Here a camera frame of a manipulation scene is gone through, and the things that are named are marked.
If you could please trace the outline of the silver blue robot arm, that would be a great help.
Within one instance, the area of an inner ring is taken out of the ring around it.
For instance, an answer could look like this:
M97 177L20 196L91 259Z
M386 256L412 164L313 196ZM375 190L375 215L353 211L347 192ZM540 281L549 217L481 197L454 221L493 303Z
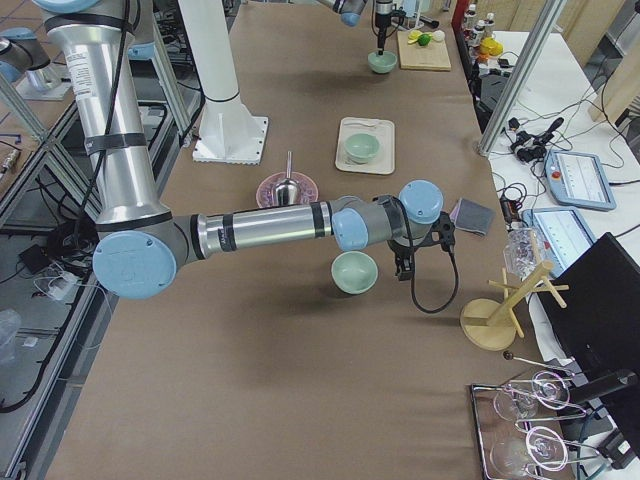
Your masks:
M340 16L347 26L356 26L367 4L366 0L319 0ZM391 27L392 18L397 14L395 4L391 0L375 0L372 7L372 32L376 37L376 54L381 56L385 50L387 30Z
M43 1L48 37L71 76L85 150L93 165L89 188L100 197L92 269L108 291L146 299L166 289L179 269L220 252L334 237L344 251L387 242L407 278L415 251L450 250L454 227L443 195L414 180L397 196L371 202L355 196L224 215L176 216L159 198L144 135L128 50L153 27L147 1Z

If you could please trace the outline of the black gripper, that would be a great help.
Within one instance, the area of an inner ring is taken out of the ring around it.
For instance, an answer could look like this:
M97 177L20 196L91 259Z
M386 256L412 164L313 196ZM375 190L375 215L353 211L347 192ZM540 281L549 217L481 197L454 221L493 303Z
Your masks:
M414 249L410 246L404 246L396 240L389 240L388 246L394 253L394 262L396 265L396 278L399 281L410 281L414 278Z
M386 31L392 23L392 0L376 0L374 3L374 29L377 33L377 54L383 55L386 44Z

